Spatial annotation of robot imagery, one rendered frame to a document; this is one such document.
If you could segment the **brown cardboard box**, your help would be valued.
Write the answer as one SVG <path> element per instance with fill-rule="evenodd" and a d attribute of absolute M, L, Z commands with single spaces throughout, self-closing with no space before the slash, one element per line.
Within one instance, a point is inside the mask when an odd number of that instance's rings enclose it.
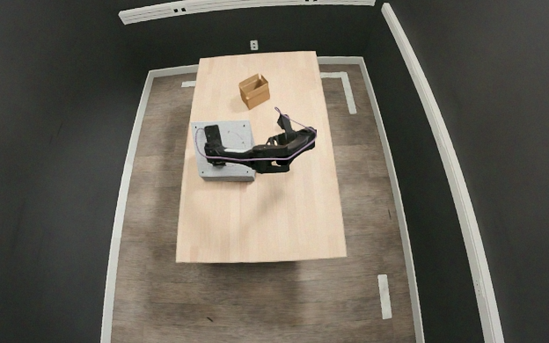
<path fill-rule="evenodd" d="M 238 88 L 241 91 L 241 99 L 249 110 L 252 110 L 254 107 L 270 100 L 268 81 L 261 73 L 260 77 L 261 78 L 259 78 L 259 73 L 257 73 L 238 83 Z"/>

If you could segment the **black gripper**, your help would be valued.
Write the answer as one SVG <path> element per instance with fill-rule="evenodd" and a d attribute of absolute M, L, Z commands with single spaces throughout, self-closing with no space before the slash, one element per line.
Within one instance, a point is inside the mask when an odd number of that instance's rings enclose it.
<path fill-rule="evenodd" d="M 269 142 L 270 142 L 270 144 L 275 144 L 275 141 L 276 141 L 277 145 L 287 145 L 287 144 L 290 143 L 289 140 L 288 140 L 288 135 L 287 135 L 287 140 L 285 140 L 285 141 L 280 141 L 278 135 L 273 135 L 273 136 L 268 137 L 266 144 L 268 144 Z"/>

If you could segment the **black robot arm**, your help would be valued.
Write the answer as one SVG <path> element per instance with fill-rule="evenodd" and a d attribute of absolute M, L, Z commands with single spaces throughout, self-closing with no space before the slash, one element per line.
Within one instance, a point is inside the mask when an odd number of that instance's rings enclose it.
<path fill-rule="evenodd" d="M 208 125 L 204 127 L 205 136 L 207 142 L 204 143 L 205 155 L 208 157 L 222 157 L 222 158 L 207 158 L 207 162 L 213 166 L 225 165 L 226 163 L 232 164 L 242 164 L 252 170 L 256 170 L 257 173 L 282 173 L 290 171 L 289 165 L 300 156 L 305 151 L 313 150 L 316 147 L 316 141 L 309 145 L 304 150 L 299 150 L 308 145 L 315 138 L 315 134 L 307 128 L 301 128 L 300 130 L 295 130 L 292 128 L 291 122 L 285 117 L 277 119 L 278 126 L 285 132 L 278 134 L 280 141 L 288 140 L 289 144 L 285 145 L 274 145 L 274 144 L 259 144 L 252 147 L 251 150 L 239 150 L 239 149 L 230 149 L 226 148 L 222 143 L 222 138 L 220 134 L 220 129 L 217 124 Z M 292 132 L 293 131 L 293 132 Z M 216 134 L 217 133 L 217 134 Z M 218 144 L 221 143 L 221 144 Z M 249 153 L 248 153 L 249 152 Z M 296 154 L 295 156 L 293 156 Z M 283 157 L 277 157 L 283 156 Z M 233 159 L 254 159 L 254 158 L 286 158 L 291 157 L 287 160 L 276 160 L 278 165 L 273 165 L 272 160 L 258 160 L 258 161 L 234 161 L 229 160 L 228 158 Z M 280 165 L 280 166 L 279 166 Z M 279 166 L 279 167 L 273 167 Z"/>

